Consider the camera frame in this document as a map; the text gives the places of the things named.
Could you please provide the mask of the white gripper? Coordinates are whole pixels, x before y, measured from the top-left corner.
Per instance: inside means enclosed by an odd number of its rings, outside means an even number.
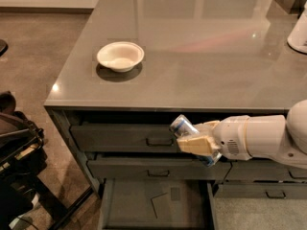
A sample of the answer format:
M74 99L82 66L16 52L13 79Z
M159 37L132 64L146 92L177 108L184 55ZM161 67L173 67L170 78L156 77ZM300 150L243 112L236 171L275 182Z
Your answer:
M222 121L209 121L196 124L201 136L185 136L177 139L181 151L209 156L220 153L231 160L247 161L251 158L246 145L246 129L249 116L232 116Z

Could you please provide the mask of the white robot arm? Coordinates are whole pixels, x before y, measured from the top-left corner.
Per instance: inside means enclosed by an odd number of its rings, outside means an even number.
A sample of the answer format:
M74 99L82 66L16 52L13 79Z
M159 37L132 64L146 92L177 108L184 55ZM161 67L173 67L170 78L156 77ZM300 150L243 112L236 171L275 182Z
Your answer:
M181 121L181 151L306 167L306 13L295 18L273 2L268 19L269 44L256 57L230 60L229 69L209 88L209 102L238 114L195 126Z

